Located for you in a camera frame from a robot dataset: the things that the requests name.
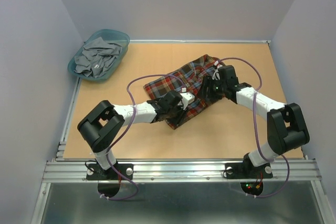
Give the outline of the aluminium front rail frame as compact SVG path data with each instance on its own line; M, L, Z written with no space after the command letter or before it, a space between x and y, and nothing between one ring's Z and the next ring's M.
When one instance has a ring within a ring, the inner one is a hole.
M243 191L229 178L238 159L134 159L136 195L126 201L98 195L82 161L45 166L32 223L335 223L317 162L276 160L264 193Z

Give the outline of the teal plastic basket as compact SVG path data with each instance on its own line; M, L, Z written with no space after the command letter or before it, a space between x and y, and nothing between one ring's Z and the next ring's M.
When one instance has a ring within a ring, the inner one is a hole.
M68 63L68 72L93 82L108 80L128 51L130 37L120 31L102 29L87 39Z

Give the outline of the grey long sleeve shirt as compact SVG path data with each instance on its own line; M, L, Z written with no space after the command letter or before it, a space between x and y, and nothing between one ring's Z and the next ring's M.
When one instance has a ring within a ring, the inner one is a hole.
M101 37L84 45L82 52L74 57L74 73L94 79L107 75L121 58L123 47L106 42Z

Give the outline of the plaid long sleeve shirt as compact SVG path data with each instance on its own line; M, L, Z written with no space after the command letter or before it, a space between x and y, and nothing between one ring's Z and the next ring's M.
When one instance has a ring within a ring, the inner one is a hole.
M180 92L182 88L186 88L191 94L197 95L201 88L203 78L205 76L211 77L214 74L216 68L215 62L217 60L218 58L203 55L171 72L170 75L174 77L159 77L145 84L143 86L144 90L151 100L166 95L170 90ZM187 107L187 113L182 116L179 125L176 125L170 120L166 120L166 123L170 128L176 130L215 102L215 100L203 100L196 97L194 102Z

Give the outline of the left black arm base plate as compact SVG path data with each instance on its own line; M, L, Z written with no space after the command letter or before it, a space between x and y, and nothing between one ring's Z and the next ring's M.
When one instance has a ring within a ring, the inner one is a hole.
M123 178L117 174L112 168L104 170L98 163L91 163L85 165L87 168L86 180L118 180ZM117 163L116 170L128 179L133 179L133 164Z

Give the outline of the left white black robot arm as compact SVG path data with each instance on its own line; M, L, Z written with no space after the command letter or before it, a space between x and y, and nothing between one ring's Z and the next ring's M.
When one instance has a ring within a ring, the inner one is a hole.
M101 101L82 119L77 129L90 146L95 156L95 164L87 166L91 173L87 180L117 180L117 170L126 174L132 165L119 165L109 147L122 127L130 123L156 123L167 120L178 126L188 112L188 106L195 96L190 92L169 91L165 96L136 105L113 105L108 100Z

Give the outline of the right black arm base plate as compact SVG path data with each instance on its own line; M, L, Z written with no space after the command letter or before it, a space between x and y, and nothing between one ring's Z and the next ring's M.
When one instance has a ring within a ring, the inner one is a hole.
M266 163L258 167L247 165L243 162L226 163L223 176L227 179L273 178L270 163Z

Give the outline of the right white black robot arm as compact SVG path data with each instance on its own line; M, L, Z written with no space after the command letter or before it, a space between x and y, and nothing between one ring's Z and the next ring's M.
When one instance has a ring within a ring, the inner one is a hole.
M226 178L254 178L279 156L310 141L298 104L275 101L259 93L251 85L240 83L231 65L219 65L212 76L205 76L197 96L211 102L227 98L250 109L253 116L260 115L266 121L266 143L258 143L257 149L247 153L242 162L227 164Z

